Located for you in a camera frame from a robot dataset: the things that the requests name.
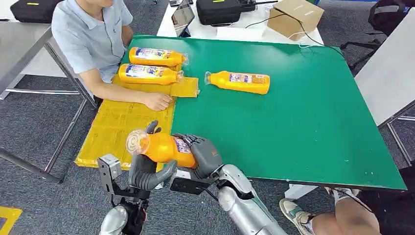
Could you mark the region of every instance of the light blue shirt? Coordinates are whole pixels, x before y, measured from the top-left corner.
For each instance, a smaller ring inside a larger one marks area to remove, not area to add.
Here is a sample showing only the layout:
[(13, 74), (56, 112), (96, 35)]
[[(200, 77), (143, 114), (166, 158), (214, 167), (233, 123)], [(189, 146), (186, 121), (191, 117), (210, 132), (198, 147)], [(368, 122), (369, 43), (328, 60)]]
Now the light blue shirt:
[(111, 82), (126, 51), (121, 27), (133, 16), (123, 0), (103, 8), (104, 21), (88, 15), (75, 0), (60, 2), (53, 12), (52, 34), (75, 73), (97, 68), (104, 82)]

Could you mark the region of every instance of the yellow cardboard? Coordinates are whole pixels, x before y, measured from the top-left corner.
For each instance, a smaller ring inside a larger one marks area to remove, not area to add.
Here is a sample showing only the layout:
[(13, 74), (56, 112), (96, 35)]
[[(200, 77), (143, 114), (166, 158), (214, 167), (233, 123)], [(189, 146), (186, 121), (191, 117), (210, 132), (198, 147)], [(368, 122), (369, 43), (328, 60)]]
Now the yellow cardboard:
[[(75, 159), (78, 166), (97, 167), (96, 159), (111, 153), (120, 160), (121, 168), (128, 170), (131, 164), (131, 155), (125, 149), (128, 134), (133, 130), (145, 129), (154, 120), (159, 121), (162, 132), (170, 134), (175, 96), (196, 97), (198, 93), (197, 78), (184, 78), (181, 83), (163, 86), (122, 83), (116, 75), (113, 83), (133, 90), (169, 94), (173, 96), (173, 102), (166, 110), (156, 112), (139, 103), (104, 100)], [(160, 169), (162, 164), (157, 165), (157, 170)]]

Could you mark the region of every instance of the table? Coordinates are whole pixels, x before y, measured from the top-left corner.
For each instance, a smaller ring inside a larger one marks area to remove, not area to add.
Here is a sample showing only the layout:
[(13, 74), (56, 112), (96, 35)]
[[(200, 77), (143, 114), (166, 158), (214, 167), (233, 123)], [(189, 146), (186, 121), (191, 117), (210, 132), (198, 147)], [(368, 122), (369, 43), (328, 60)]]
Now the table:
[[(18, 93), (65, 94), (81, 95), (84, 98), (44, 170), (0, 148), (0, 157), (41, 176), (47, 181), (59, 183), (60, 179), (51, 175), (50, 171), (87, 101), (94, 107), (97, 107), (97, 104), (88, 94), (84, 86), (71, 75), (71, 68), (63, 62), (63, 58), (60, 56), (62, 52), (59, 47), (51, 45), (50, 39), (52, 38), (52, 32), (50, 25), (41, 23), (0, 22), (0, 31), (2, 32), (0, 35), (0, 93), (8, 91)], [(43, 47), (65, 76), (72, 82), (76, 89), (75, 91), (34, 91), (8, 88), (11, 83), (16, 81), (16, 77), (22, 76), (22, 70)]]
[(415, 49), (408, 46), (414, 26), (415, 9), (411, 9), (354, 78), (376, 125), (389, 128), (407, 166), (412, 165), (415, 156), (408, 153), (392, 123), (396, 119), (415, 120), (405, 115), (415, 107), (415, 69), (411, 63)]
[[(189, 54), (184, 74), (200, 78), (200, 94), (178, 98), (172, 133), (211, 139), (224, 163), (248, 177), (310, 187), (406, 189), (346, 62), (332, 49), (135, 36), (130, 47), (138, 45)], [(222, 70), (268, 74), (270, 90), (223, 90), (201, 79), (205, 71)]]
[[(15, 2), (17, 2), (17, 0), (0, 1), (0, 19), (9, 19), (10, 23), (18, 23), (18, 21), (14, 18), (13, 13), (10, 11), (10, 6)], [(28, 24), (27, 27), (33, 27), (34, 31), (42, 31), (42, 29), (39, 28), (38, 24)], [(59, 50), (58, 45), (53, 37), (49, 39), (49, 44), (52, 48), (57, 48), (55, 52), (62, 59), (61, 61), (68, 67), (68, 71), (71, 73), (71, 75), (79, 79), (79, 76), (73, 72), (72, 67), (69, 64), (69, 61), (67, 61), (61, 50)], [(50, 56), (50, 54), (48, 53), (48, 51), (46, 51), (45, 48), (40, 49), (40, 51), (35, 55), (35, 57), (32, 58), (30, 63), (22, 70), (21, 74), (19, 74), (19, 76), (17, 76), (15, 80), (12, 83), (10, 83), (9, 88), (14, 88), (14, 86), (21, 80), (21, 78), (23, 78), (25, 74), (51, 77), (66, 77), (66, 75), (60, 69), (59, 65), (56, 64), (55, 60)], [(79, 80), (79, 82), (84, 87), (86, 87), (83, 84), (82, 80)], [(88, 93), (91, 97), (93, 97), (93, 94), (90, 91), (88, 91)], [(9, 92), (7, 91), (0, 93), (0, 100), (5, 99), (8, 94)]]
[[(194, 4), (191, 5), (193, 13), (195, 14), (195, 19), (190, 23), (188, 29), (191, 34), (191, 38), (197, 39), (218, 39), (221, 38), (216, 37), (217, 27), (212, 27), (210, 25), (202, 25), (199, 21), (199, 17), (197, 15), (196, 10), (196, 1), (194, 0)], [(171, 21), (171, 16), (173, 15), (176, 7), (171, 7), (167, 5), (166, 12), (164, 13), (163, 20), (161, 21), (159, 30), (157, 32), (157, 36), (163, 37), (176, 37), (176, 31), (174, 30), (173, 23)], [(224, 27), (224, 28), (245, 28), (246, 26), (260, 22), (268, 17), (265, 16), (265, 6), (258, 5), (258, 9), (252, 12), (242, 12), (241, 18), (239, 21), (233, 23), (231, 26)], [(311, 41), (307, 36), (302, 37), (298, 41), (292, 41), (285, 37), (284, 35), (268, 28), (265, 23), (259, 23), (250, 26), (249, 28), (258, 29), (259, 33), (262, 32), (262, 36), (260, 39), (243, 39), (240, 37), (235, 37), (231, 40), (235, 41), (257, 41), (257, 42), (269, 42), (269, 43), (287, 43), (287, 44), (298, 44), (299, 42), (303, 42), (306, 45), (315, 45), (319, 46), (319, 44)], [(317, 28), (313, 32), (309, 32), (308, 35), (316, 40), (317, 42), (323, 44), (323, 40), (319, 34)]]

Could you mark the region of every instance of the bottle label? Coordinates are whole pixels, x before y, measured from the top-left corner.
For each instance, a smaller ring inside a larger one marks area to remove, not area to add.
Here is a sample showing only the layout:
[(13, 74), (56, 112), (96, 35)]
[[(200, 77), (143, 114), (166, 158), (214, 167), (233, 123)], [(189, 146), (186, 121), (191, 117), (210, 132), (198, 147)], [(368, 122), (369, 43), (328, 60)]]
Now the bottle label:
[(264, 75), (262, 74), (248, 74), (231, 72), (229, 75), (230, 82), (245, 82), (245, 83), (265, 83)]
[(176, 142), (177, 151), (180, 153), (191, 153), (189, 145), (187, 145), (182, 139), (173, 137), (174, 142)]
[(164, 68), (157, 66), (146, 65), (128, 65), (125, 70), (125, 74), (128, 77), (136, 78), (151, 78), (161, 77), (163, 75)]
[(172, 51), (152, 49), (152, 48), (138, 48), (136, 51), (136, 57), (146, 60), (160, 60), (168, 59)]

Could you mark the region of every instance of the cardboard box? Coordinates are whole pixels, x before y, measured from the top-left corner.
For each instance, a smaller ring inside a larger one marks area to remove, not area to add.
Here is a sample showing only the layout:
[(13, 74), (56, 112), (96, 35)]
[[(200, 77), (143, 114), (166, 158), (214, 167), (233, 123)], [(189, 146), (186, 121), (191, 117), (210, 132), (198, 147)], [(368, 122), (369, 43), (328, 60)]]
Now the cardboard box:
[(270, 17), (281, 16), (269, 19), (267, 25), (285, 37), (292, 35), (290, 39), (296, 41), (305, 34), (293, 34), (313, 31), (317, 27), (323, 12), (323, 9), (306, 0), (282, 0), (274, 4), (274, 7), (270, 10)]

